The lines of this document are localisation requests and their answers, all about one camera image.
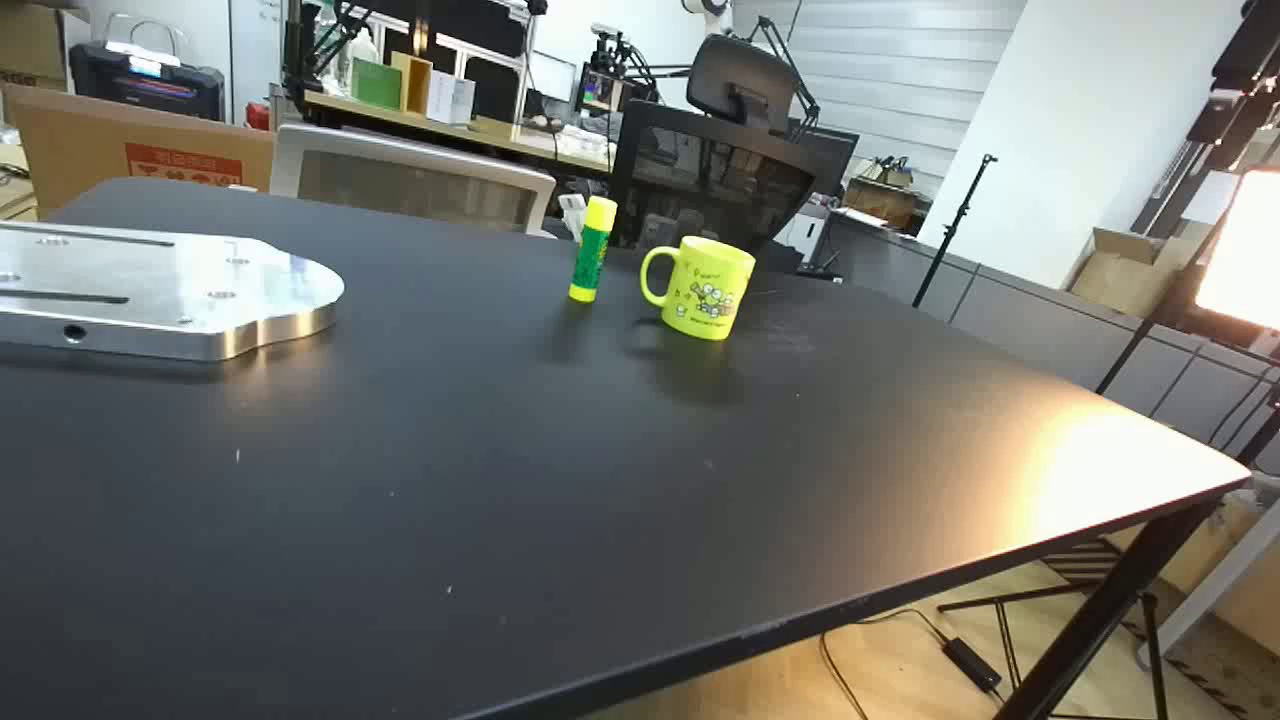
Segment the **green yellow glue stick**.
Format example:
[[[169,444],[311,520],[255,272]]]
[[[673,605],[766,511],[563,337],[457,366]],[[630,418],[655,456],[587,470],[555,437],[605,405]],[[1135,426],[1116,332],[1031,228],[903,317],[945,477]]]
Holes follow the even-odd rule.
[[[579,243],[577,243],[574,278],[568,278],[574,304],[595,301],[613,223],[616,223],[616,203],[610,194],[594,194],[579,217]]]

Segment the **yellow-green ceramic mug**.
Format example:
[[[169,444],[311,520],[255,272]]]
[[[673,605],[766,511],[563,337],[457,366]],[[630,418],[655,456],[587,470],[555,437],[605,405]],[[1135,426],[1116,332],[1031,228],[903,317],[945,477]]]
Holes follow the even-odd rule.
[[[649,246],[636,283],[669,326],[726,345],[735,326],[751,272],[751,250],[707,236],[686,236],[680,243]]]

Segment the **black office chair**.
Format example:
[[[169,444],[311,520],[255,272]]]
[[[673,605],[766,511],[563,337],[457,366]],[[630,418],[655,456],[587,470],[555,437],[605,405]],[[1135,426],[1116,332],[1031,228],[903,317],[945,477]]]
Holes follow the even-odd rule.
[[[697,48],[686,98],[717,121],[770,130],[783,130],[794,114],[819,114],[816,96],[787,58],[735,36],[707,36]]]

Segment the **wooden desk with clutter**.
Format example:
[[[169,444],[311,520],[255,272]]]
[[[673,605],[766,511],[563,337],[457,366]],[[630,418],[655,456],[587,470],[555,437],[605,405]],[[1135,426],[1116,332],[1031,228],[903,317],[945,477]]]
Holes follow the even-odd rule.
[[[421,54],[397,54],[393,63],[356,58],[345,91],[305,96],[305,114],[317,124],[369,124],[441,143],[489,148],[587,176],[613,173],[605,136],[480,114],[477,84],[438,72]]]

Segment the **white mesh-back chair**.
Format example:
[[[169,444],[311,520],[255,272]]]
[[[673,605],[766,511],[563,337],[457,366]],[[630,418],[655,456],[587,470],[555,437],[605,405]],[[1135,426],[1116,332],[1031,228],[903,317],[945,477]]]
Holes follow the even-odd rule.
[[[269,179],[273,194],[523,236],[543,228],[551,186],[523,164],[320,124],[276,129]]]

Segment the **black tripod pole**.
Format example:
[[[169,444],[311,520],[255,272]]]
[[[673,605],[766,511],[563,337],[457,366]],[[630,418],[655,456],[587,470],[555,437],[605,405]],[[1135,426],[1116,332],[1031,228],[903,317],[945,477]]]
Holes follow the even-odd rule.
[[[938,283],[938,272],[940,272],[945,255],[952,250],[952,243],[956,243],[956,236],[959,236],[959,223],[965,223],[965,217],[972,210],[972,200],[976,200],[976,190],[979,190],[979,182],[983,182],[983,176],[989,176],[992,164],[1000,164],[1000,154],[995,154],[995,153],[983,153],[979,164],[976,164],[976,173],[972,173],[972,179],[968,179],[968,186],[965,186],[965,194],[959,194],[959,203],[956,203],[956,210],[952,210],[952,218],[945,223],[945,236],[940,236],[932,261],[929,261],[929,269],[923,269],[923,274],[919,274],[909,306],[919,306],[919,304],[929,301],[929,293],[932,293],[932,283]]]

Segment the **black power adapter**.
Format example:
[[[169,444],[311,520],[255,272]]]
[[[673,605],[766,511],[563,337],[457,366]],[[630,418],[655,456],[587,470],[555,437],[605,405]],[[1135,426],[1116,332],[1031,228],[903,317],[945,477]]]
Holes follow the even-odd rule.
[[[979,687],[979,690],[1000,690],[1000,673],[959,637],[940,643],[945,657]]]

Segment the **black table leg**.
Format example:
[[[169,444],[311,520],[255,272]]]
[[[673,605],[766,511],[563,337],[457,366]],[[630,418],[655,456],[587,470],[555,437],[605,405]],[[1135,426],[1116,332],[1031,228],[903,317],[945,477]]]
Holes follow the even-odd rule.
[[[1149,590],[1161,566],[1190,543],[1211,515],[1211,500],[1175,508],[1144,523],[1120,552],[1110,580],[1080,605],[1063,631],[1037,659],[1028,679],[1009,697],[995,720],[1047,720],[1080,673],[1097,659],[1126,612]]]

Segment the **grey low cabinet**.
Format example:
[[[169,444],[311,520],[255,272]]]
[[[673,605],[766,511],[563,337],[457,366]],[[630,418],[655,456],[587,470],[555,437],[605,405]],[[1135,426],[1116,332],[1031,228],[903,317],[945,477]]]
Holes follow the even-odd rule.
[[[932,264],[932,246],[850,217],[825,223],[816,264],[844,283],[909,304]],[[1097,388],[1135,332],[1134,318],[1067,293],[945,255],[923,311],[1074,382]],[[1276,366],[1156,325],[1126,358],[1110,395],[1196,437],[1242,453],[1271,416]]]

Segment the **black case on box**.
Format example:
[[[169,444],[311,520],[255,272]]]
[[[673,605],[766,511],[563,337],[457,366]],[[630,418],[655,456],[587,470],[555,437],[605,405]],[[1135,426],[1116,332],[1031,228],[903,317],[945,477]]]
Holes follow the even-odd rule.
[[[90,41],[69,52],[74,86],[202,121],[223,114],[223,77],[132,45]]]

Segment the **bright studio light panel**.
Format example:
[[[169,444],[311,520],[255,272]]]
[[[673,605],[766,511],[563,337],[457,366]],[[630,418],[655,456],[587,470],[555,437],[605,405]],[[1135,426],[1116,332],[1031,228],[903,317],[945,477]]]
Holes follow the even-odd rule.
[[[1280,326],[1280,173],[1250,173],[1217,232],[1196,304],[1257,326]]]

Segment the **brown cardboard box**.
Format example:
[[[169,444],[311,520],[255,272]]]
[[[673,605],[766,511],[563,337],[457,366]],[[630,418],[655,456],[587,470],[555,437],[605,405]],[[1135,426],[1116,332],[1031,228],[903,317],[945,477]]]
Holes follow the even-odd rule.
[[[20,130],[41,217],[122,176],[255,190],[273,179],[273,136],[259,129],[24,84],[3,86],[3,110]]]

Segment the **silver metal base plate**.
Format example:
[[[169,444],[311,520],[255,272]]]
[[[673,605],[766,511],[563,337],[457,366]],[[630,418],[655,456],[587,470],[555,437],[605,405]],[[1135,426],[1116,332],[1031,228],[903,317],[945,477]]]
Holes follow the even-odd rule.
[[[235,358],[317,337],[345,274],[255,236],[0,223],[0,340],[148,358]]]

